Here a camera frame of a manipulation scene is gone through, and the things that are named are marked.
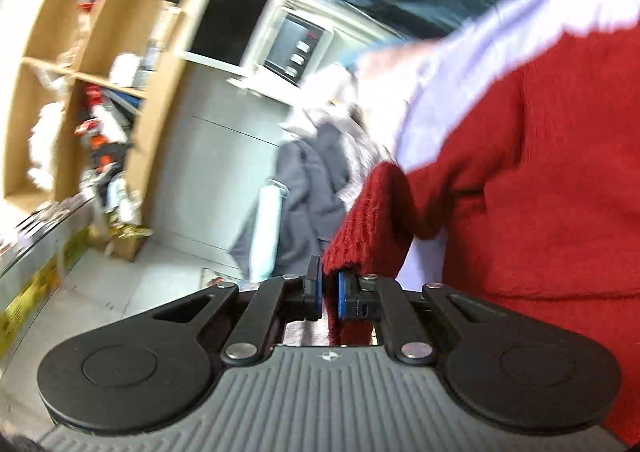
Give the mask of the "red knitted sweater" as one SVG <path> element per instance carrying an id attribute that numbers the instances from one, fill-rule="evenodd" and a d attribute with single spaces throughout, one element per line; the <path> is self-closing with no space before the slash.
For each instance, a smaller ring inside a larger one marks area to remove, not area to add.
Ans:
<path id="1" fill-rule="evenodd" d="M 412 172 L 378 165 L 324 253 L 396 277 L 446 232 L 450 287 L 608 347 L 623 385 L 608 428 L 639 439 L 639 31 L 563 35 L 492 84 Z"/>

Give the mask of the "white microwave oven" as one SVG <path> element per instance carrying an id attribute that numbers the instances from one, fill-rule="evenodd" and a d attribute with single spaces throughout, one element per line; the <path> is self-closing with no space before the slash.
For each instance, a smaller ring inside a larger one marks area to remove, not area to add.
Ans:
<path id="1" fill-rule="evenodd" d="M 250 76 L 266 69 L 297 86 L 319 67 L 334 30 L 292 0 L 199 0 L 179 56 Z"/>

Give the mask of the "wooden shelf unit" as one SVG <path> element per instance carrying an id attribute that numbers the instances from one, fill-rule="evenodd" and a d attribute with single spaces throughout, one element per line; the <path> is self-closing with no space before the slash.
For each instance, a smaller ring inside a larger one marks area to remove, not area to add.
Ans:
<path id="1" fill-rule="evenodd" d="M 146 90 L 139 90 L 141 113 L 134 122 L 125 178 L 130 191 L 141 201 L 143 221 L 150 221 L 157 191 L 157 163 L 163 155 L 165 126 L 178 92 L 186 61 L 179 55 L 180 42 L 188 36 L 195 9 L 203 0 L 184 0 L 182 11 L 172 20 L 165 51 Z M 115 58 L 123 53 L 140 55 L 150 38 L 160 12 L 154 0 L 99 0 L 90 15 L 91 30 L 73 63 L 64 68 L 58 56 L 72 46 L 77 22 L 77 0 L 38 0 L 38 14 L 30 28 L 26 45 L 18 59 L 17 77 L 12 86 L 1 178 L 1 197 L 21 214 L 29 214 L 40 204 L 62 201 L 79 190 L 81 172 L 89 154 L 80 146 L 74 131 L 91 86 L 110 86 L 107 79 Z M 58 166 L 50 191 L 38 189 L 27 176 L 27 138 L 42 107 L 54 95 L 40 83 L 38 71 L 62 76 L 67 88 L 62 95 L 63 116 L 53 154 Z"/>

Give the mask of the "grey hanging garment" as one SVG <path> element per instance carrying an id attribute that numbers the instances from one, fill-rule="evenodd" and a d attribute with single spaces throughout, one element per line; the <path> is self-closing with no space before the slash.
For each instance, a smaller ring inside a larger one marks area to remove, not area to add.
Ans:
<path id="1" fill-rule="evenodd" d="M 242 277 L 260 282 L 304 273 L 311 257 L 326 250 L 372 169 L 389 158 L 354 121 L 324 121 L 314 134 L 282 143 L 231 246 Z"/>

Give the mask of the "white cabinet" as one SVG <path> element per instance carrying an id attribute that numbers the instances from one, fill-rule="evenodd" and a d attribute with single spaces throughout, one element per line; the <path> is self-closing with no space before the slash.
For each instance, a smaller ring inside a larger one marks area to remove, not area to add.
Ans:
<path id="1" fill-rule="evenodd" d="M 184 66 L 148 206 L 157 244 L 236 276 L 229 252 L 273 170 L 292 108 L 231 79 L 194 62 Z"/>

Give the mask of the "lavender floral bed sheet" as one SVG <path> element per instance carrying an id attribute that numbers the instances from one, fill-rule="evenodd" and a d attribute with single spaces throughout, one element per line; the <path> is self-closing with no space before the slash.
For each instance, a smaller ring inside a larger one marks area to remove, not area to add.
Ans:
<path id="1" fill-rule="evenodd" d="M 408 173 L 432 163 L 492 84 L 544 53 L 563 35 L 625 28 L 639 31 L 639 0 L 503 0 L 427 55 L 416 98 L 398 135 L 393 165 Z M 448 242 L 446 232 L 439 235 Z M 397 276 L 424 277 L 435 264 L 433 240 L 414 240 Z"/>

